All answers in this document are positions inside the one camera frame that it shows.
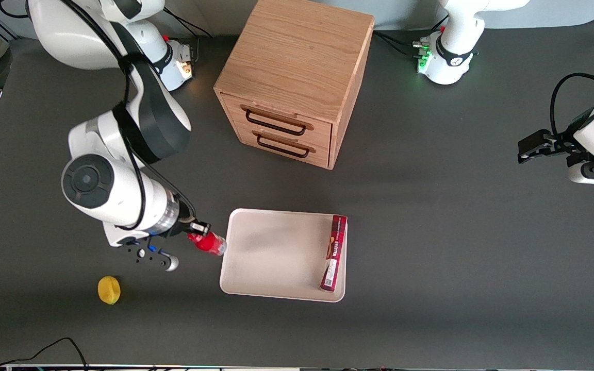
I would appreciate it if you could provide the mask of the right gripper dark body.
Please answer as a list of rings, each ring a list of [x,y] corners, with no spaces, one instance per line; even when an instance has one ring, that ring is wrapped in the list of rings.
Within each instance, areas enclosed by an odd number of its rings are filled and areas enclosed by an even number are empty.
[[[178,235],[189,230],[189,225],[195,220],[188,206],[180,206],[174,225],[167,231],[167,237]]]

